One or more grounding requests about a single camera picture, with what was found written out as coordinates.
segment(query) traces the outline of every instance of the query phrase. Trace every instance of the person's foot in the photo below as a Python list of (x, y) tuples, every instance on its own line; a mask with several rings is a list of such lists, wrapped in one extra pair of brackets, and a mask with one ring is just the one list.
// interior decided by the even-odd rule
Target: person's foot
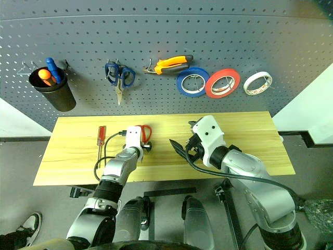
[(39, 212), (34, 212), (29, 218), (21, 225), (16, 231), (25, 231), (28, 232), (29, 236), (27, 237), (26, 246), (31, 246), (31, 244), (36, 239), (40, 228), (42, 225), (42, 214)]

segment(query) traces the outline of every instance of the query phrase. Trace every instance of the screwdriver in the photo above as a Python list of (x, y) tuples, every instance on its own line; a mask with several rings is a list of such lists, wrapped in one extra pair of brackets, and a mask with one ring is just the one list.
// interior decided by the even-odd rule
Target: screwdriver
[(99, 126), (98, 128), (98, 137), (97, 137), (97, 146), (98, 146), (98, 156), (97, 160), (101, 159), (102, 147), (104, 145), (106, 133), (106, 126)]

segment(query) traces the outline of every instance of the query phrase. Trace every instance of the gray floor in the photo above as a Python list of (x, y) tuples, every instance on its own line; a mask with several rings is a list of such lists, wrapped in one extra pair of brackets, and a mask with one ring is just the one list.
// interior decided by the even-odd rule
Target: gray floor
[[(34, 211), (43, 214), (43, 225), (36, 242), (63, 238), (86, 198), (70, 199), (70, 187), (33, 187), (34, 176), (47, 142), (13, 142), (0, 145), (0, 233), (16, 229)], [(285, 136), (284, 145), (296, 171), (295, 176), (279, 176), (276, 180), (293, 188), (306, 198), (333, 198), (333, 148), (306, 148), (300, 136)], [(143, 195), (145, 191), (196, 187), (194, 197), (200, 199), (211, 220), (217, 249), (233, 249), (223, 205), (219, 204), (213, 187), (221, 179), (128, 183), (122, 194), (123, 203)], [(155, 202), (155, 239), (183, 240), (181, 205), (186, 194), (153, 197)], [(234, 200), (243, 233), (254, 224), (254, 219), (243, 196), (234, 192)], [(333, 235), (320, 234), (304, 214), (298, 222), (308, 242), (308, 249), (321, 249)], [(148, 238), (143, 232), (141, 239)], [(258, 230), (247, 244), (248, 249), (263, 249)]]

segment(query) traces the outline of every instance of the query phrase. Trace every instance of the orange pliers handle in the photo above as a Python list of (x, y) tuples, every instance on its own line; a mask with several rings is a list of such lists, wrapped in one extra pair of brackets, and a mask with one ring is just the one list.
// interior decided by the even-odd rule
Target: orange pliers handle
[(157, 74), (176, 73), (189, 68), (189, 63), (193, 60), (193, 55), (174, 56), (165, 60), (159, 60), (154, 71)]

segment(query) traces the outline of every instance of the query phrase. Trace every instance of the wooden board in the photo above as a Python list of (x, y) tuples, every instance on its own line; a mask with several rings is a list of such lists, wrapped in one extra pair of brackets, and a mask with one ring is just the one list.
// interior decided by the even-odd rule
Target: wooden board
[[(98, 183), (93, 175), (97, 160), (99, 126), (107, 126), (107, 137), (128, 126), (152, 127), (152, 151), (128, 181), (163, 181), (216, 178), (193, 170), (172, 148), (169, 139), (183, 146), (191, 137), (188, 121), (213, 115), (225, 133), (227, 146), (234, 144), (244, 153), (263, 160), (269, 174), (295, 174), (286, 150), (268, 112), (216, 114), (59, 117), (37, 172), (34, 185), (82, 185)], [(118, 153), (125, 143), (120, 135), (108, 143), (108, 156)], [(97, 171), (100, 176), (103, 165)]]

